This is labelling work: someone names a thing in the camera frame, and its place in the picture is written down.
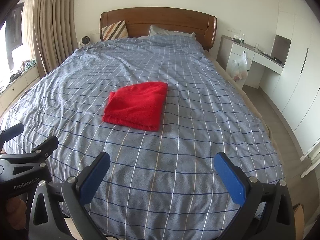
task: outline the red cloth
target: red cloth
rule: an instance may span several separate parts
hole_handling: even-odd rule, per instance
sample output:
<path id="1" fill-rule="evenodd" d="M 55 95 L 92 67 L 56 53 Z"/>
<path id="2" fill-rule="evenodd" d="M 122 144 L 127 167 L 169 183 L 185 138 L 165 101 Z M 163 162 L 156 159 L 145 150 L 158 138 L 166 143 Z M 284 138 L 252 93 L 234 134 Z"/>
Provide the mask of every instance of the red cloth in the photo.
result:
<path id="1" fill-rule="evenodd" d="M 110 92 L 102 120 L 139 130 L 158 131 L 167 90 L 166 83 L 145 82 Z"/>

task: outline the pillow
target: pillow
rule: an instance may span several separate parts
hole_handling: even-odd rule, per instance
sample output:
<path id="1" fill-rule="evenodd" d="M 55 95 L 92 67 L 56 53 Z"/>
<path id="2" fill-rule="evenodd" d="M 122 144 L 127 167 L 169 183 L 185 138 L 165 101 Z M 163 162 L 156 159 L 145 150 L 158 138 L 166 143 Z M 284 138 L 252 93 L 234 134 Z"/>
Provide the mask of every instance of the pillow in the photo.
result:
<path id="1" fill-rule="evenodd" d="M 104 41 L 111 41 L 121 38 L 128 38 L 127 27 L 125 21 L 120 21 L 101 29 Z"/>
<path id="2" fill-rule="evenodd" d="M 196 39 L 196 34 L 195 33 L 183 33 L 183 32 L 173 32 L 173 31 L 167 31 L 164 29 L 161 29 L 155 25 L 151 25 L 150 26 L 150 30 L 149 30 L 149 37 L 153 36 L 153 35 L 179 35 L 179 36 L 188 36 L 188 37 L 192 37 L 194 39 Z"/>

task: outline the finger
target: finger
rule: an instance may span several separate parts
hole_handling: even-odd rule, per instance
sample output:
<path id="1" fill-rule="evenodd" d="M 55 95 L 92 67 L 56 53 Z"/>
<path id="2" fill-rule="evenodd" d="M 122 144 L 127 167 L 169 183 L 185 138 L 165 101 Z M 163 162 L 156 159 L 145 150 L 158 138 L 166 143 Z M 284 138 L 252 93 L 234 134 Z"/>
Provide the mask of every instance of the finger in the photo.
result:
<path id="1" fill-rule="evenodd" d="M 9 224 L 14 227 L 15 225 L 17 225 L 21 218 L 23 218 L 25 216 L 25 212 L 27 210 L 27 206 L 26 204 L 21 201 L 19 207 L 16 209 L 16 211 L 12 214 L 9 214 L 7 216 L 7 221 L 9 222 Z"/>
<path id="2" fill-rule="evenodd" d="M 15 212 L 15 210 L 19 207 L 21 199 L 18 197 L 10 198 L 7 200 L 5 204 L 5 208 L 8 214 Z"/>
<path id="3" fill-rule="evenodd" d="M 27 222 L 27 216 L 26 214 L 23 214 L 23 216 L 20 217 L 20 221 L 16 225 L 13 225 L 12 227 L 14 230 L 21 230 L 26 226 L 26 222 Z"/>

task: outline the white wall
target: white wall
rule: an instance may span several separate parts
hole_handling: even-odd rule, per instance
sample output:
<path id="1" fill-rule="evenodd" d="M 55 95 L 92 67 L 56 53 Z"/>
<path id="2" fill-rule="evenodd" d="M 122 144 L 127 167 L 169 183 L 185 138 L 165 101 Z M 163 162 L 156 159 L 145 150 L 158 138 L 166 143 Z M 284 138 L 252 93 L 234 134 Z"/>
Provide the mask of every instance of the white wall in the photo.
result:
<path id="1" fill-rule="evenodd" d="M 221 35 L 234 35 L 227 31 L 228 27 L 241 30 L 245 34 L 246 43 L 259 43 L 259 49 L 271 53 L 278 3 L 279 0 L 75 0 L 75 28 L 78 40 L 89 35 L 96 42 L 100 40 L 99 22 L 102 12 L 141 6 L 176 7 L 208 13 L 218 18 L 217 36 L 211 50 L 215 57 Z"/>

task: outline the floor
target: floor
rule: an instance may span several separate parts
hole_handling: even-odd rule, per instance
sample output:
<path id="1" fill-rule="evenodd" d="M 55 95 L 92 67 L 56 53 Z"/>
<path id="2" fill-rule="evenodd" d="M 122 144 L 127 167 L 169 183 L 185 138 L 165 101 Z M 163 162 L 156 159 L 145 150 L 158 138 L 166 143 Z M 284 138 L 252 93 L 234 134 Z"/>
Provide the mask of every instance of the floor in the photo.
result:
<path id="1" fill-rule="evenodd" d="M 252 101 L 273 133 L 284 162 L 286 182 L 290 192 L 292 205 L 297 203 L 303 204 L 305 222 L 308 222 L 319 207 L 319 187 L 316 172 L 313 170 L 304 178 L 300 177 L 306 167 L 310 165 L 310 160 L 306 159 L 303 162 L 300 161 L 298 152 L 296 151 L 286 128 L 259 90 L 253 87 L 244 86 L 243 91 Z"/>

